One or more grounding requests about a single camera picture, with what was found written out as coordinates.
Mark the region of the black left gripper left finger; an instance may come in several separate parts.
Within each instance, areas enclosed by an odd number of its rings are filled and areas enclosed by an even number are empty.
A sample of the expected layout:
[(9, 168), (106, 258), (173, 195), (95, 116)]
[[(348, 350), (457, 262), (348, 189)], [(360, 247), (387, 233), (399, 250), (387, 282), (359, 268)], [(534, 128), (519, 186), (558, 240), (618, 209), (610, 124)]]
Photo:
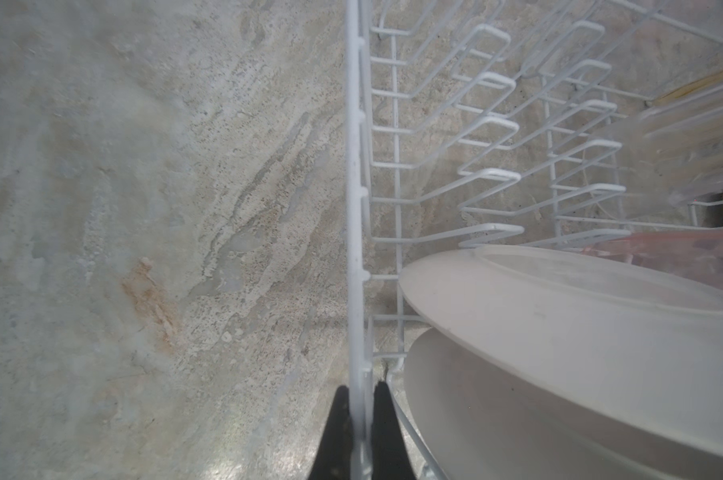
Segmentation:
[(339, 386), (325, 424), (309, 480), (349, 480), (354, 447), (348, 386)]

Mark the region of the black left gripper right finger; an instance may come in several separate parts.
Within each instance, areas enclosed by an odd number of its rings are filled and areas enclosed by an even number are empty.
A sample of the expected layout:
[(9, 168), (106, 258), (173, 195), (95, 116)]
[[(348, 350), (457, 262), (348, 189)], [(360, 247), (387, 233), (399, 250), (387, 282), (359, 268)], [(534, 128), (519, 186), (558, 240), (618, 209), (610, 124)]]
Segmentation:
[(416, 480), (409, 461), (405, 440), (399, 428), (397, 410), (391, 390), (385, 381), (377, 382), (373, 392), (373, 422), (371, 422), (371, 453), (373, 480)]

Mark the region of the white wire dish rack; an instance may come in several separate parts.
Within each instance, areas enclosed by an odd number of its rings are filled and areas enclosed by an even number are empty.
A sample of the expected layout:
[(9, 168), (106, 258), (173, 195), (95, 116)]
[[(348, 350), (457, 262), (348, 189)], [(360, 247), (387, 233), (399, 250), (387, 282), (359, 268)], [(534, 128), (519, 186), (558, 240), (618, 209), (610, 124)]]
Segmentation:
[(625, 187), (583, 176), (621, 148), (599, 130), (723, 70), (723, 1), (352, 1), (348, 27), (352, 415), (371, 438), (387, 381), (415, 477), (449, 479), (405, 397), (407, 354), (437, 328), (401, 270), (486, 245), (583, 254), (723, 230), (723, 192), (621, 219), (601, 204)]

